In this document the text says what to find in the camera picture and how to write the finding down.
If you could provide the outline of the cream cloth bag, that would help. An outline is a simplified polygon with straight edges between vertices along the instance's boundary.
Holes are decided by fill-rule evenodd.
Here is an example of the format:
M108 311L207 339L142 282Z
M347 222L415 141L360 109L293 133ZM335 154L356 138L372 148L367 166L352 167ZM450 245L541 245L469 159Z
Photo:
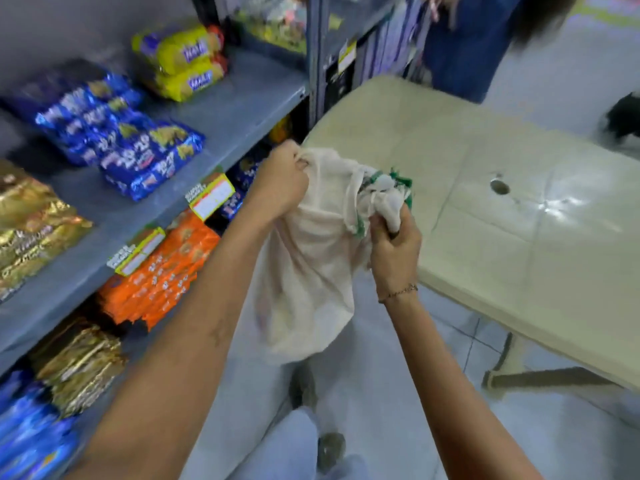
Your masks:
M393 227L412 206L412 180L309 148L309 186L269 236L256 275L256 352L275 365L324 351L355 314L353 278L369 265L369 218Z

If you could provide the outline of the yellow red shelf price label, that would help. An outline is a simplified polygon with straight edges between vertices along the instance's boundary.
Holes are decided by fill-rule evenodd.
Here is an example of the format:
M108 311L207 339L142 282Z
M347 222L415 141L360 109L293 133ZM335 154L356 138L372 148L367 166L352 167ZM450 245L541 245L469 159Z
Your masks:
M224 172L214 171L185 195L188 207L202 222L210 218L236 192Z
M164 241L165 237L166 233L162 227L146 226L109 258L106 266L119 276L130 276Z

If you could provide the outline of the grey shoe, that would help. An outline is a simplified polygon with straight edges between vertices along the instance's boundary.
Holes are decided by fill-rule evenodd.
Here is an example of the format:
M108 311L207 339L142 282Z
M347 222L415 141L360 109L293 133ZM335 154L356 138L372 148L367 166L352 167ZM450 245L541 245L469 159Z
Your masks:
M346 451L346 439L339 432L321 435L317 442L317 470L321 474L329 472L343 459Z

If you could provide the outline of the person's right hand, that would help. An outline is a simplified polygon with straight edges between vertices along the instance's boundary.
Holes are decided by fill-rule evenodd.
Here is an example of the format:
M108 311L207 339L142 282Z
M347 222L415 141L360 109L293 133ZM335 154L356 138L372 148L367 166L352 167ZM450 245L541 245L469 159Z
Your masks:
M417 290L421 244L372 243L371 269L380 303Z

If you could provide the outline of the person's left forearm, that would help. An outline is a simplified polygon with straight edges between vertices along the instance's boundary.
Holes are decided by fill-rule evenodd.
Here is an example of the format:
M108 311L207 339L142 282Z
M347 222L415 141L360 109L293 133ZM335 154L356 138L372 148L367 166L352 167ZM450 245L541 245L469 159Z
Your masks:
M63 480L179 480L217 394L257 258L290 203L247 199Z

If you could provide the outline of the person's left hand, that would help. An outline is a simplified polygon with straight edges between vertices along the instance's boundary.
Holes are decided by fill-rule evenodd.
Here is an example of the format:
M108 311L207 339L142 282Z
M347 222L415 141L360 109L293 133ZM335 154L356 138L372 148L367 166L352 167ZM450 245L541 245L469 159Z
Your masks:
M270 224L296 209L304 198L289 197L280 185L280 145L262 161L243 204L243 210L262 224Z

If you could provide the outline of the light blue trousers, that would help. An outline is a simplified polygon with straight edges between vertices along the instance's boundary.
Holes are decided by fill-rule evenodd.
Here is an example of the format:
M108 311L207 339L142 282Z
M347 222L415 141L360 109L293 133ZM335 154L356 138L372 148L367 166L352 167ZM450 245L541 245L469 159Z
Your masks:
M329 472L319 473L317 442L321 435L310 408L290 411L227 480L372 480L363 458L356 454L344 455Z

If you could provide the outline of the pile of gold snack packets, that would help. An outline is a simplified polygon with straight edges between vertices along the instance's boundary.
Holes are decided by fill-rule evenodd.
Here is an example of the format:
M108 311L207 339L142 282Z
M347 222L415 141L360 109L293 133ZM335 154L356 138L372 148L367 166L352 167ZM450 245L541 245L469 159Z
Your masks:
M92 227L50 185L0 159L0 303Z

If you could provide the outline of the heap of shiny blue packets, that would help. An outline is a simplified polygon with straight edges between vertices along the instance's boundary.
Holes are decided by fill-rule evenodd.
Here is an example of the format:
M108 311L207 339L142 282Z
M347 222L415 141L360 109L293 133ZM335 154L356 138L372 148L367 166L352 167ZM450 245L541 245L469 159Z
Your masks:
M76 452L76 418L23 369L0 378L0 480L52 480Z

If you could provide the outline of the cream plastic table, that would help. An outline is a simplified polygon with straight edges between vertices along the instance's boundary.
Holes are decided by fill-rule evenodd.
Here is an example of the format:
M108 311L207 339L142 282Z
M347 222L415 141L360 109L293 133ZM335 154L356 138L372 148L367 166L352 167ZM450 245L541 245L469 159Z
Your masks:
M633 392L640 428L640 162L388 76L305 145L413 181L420 283L508 332L489 397Z

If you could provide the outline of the grey back shelf unit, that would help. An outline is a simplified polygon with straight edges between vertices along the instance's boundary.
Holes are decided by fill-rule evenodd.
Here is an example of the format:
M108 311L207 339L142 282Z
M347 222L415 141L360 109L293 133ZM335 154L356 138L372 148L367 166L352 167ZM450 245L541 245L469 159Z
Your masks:
M343 74L337 74L339 52L345 42L357 39L357 42L383 17L396 3L404 0L321 0L322 13L319 17L319 40L313 46L317 55L317 78L314 86L316 108L312 110L314 126L325 113L334 107L343 97L355 89L351 88L354 63ZM417 53L404 79L411 78L420 67L420 59L430 23L431 9L426 4L426 23L417 42Z

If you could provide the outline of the dark blue packets under shelf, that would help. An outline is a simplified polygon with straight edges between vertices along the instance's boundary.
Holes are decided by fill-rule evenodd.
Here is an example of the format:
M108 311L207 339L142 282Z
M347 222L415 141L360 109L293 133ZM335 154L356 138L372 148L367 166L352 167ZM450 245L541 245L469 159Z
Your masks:
M262 161L267 158L271 149L272 147L268 144L257 144L227 172L228 179L233 184L235 192L218 209L217 213L220 217L227 221L231 221L236 217Z

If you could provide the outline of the row of purple packets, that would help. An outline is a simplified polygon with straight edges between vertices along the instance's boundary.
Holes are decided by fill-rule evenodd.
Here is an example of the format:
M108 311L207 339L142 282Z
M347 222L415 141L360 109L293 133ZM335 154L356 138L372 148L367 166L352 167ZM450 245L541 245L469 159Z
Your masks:
M426 23L426 10L422 0L400 1L357 42L352 89L380 75L407 76Z

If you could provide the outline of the stack of orange biscuit packets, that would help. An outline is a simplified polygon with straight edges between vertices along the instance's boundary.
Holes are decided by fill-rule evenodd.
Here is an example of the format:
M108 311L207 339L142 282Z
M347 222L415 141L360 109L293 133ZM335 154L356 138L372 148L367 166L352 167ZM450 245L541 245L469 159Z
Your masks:
M117 324L141 319L153 329L189 290L219 241L215 231L186 209L131 275L116 274L100 288L101 310Z

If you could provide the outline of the small yellow shelf tag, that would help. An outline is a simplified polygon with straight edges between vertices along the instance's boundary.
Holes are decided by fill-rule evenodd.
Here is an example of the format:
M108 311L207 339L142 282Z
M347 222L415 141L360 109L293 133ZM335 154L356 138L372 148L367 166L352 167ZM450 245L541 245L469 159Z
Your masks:
M341 75L354 63L356 59L357 39L345 42L339 52L337 74Z

